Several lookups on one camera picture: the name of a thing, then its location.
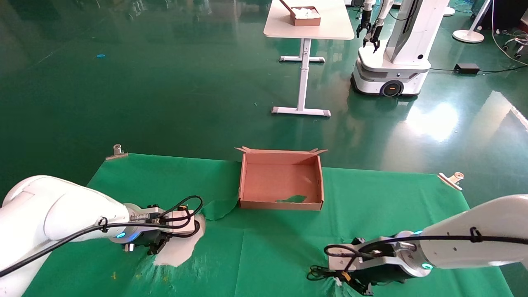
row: open cardboard box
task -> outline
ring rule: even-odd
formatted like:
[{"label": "open cardboard box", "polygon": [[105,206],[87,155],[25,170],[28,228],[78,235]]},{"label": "open cardboard box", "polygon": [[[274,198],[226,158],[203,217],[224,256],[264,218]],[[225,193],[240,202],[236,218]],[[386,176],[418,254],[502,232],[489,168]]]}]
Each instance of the open cardboard box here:
[{"label": "open cardboard box", "polygon": [[[290,7],[284,0],[279,0],[284,7],[286,7],[290,11],[290,20],[293,23],[294,26],[319,26],[321,25],[321,17],[319,11],[314,6],[295,6]],[[315,10],[317,13],[319,13],[319,17],[317,18],[297,18],[295,15],[295,12],[293,11],[293,8],[301,9],[301,8],[307,8],[310,10]]]},{"label": "open cardboard box", "polygon": [[324,189],[319,154],[327,150],[252,150],[243,146],[241,208],[321,210]]}]

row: black power brick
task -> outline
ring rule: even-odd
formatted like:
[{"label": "black power brick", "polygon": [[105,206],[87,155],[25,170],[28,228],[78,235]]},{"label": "black power brick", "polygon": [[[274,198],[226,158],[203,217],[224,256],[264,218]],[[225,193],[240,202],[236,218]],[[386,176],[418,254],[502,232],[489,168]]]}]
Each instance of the black power brick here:
[{"label": "black power brick", "polygon": [[454,71],[459,74],[477,74],[480,71],[480,67],[473,63],[457,63]]}]

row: green floor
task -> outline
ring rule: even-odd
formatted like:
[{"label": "green floor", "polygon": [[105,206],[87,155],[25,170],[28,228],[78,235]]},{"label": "green floor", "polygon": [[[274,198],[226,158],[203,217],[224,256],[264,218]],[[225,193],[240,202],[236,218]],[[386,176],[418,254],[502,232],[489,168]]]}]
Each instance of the green floor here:
[{"label": "green floor", "polygon": [[[470,206],[528,192],[526,69],[432,71],[416,101],[397,102],[350,89],[361,40],[314,41],[327,62],[310,65],[307,107],[332,117],[272,115],[296,105],[299,64],[277,59],[299,41],[264,37],[268,2],[143,0],[139,11],[127,0],[0,0],[0,193],[35,174],[87,184],[115,143],[220,160],[239,160],[241,145],[319,147],[326,167],[460,171]],[[444,19],[433,67],[512,67],[489,31],[481,44],[451,38],[469,22]],[[526,295],[524,268],[503,272]]]}]

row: white tissue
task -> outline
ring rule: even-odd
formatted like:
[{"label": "white tissue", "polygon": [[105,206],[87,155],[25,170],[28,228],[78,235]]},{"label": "white tissue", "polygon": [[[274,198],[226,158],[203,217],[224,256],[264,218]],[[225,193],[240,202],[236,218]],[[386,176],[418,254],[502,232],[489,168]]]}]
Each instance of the white tissue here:
[{"label": "white tissue", "polygon": [[308,8],[292,8],[292,10],[295,13],[296,18],[318,18],[319,13],[317,13],[317,10],[308,9]]}]

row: box flap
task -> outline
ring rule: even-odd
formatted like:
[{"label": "box flap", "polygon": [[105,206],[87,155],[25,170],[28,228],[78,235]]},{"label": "box flap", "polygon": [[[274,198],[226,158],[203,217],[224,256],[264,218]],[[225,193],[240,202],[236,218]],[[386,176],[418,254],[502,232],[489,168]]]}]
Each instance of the box flap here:
[{"label": "box flap", "polygon": [[283,5],[284,7],[286,7],[286,9],[288,9],[291,13],[295,14],[293,10],[291,10],[291,7],[286,4],[286,2],[284,2],[284,0],[279,0]]},{"label": "box flap", "polygon": [[310,154],[310,155],[319,155],[321,153],[324,153],[328,150],[319,150],[318,148],[314,148],[313,150],[306,152],[306,151],[282,151],[282,150],[254,150],[252,148],[248,147],[235,147],[236,150],[239,150],[244,153],[268,153],[268,154]]}]

